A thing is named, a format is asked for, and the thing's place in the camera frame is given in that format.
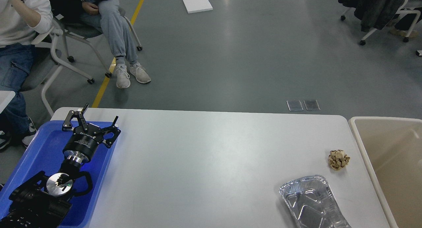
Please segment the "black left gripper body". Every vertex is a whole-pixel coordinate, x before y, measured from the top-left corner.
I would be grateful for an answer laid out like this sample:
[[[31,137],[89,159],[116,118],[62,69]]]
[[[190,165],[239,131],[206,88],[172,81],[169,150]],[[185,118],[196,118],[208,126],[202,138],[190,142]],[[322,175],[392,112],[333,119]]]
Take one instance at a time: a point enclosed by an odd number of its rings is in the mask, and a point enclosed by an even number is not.
[[[62,150],[64,158],[78,163],[87,163],[92,160],[98,146],[104,141],[104,135],[109,133],[107,127],[100,128],[88,123],[73,128],[71,123],[63,123],[63,131],[72,131],[72,136]]]

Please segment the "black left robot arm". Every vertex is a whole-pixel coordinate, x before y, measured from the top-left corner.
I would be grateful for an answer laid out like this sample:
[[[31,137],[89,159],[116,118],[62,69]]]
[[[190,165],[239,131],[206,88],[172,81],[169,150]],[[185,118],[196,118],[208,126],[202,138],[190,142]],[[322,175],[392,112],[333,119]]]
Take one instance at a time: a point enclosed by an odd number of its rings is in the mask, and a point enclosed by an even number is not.
[[[91,218],[121,130],[88,108],[43,125],[1,191],[2,228],[81,228]]]

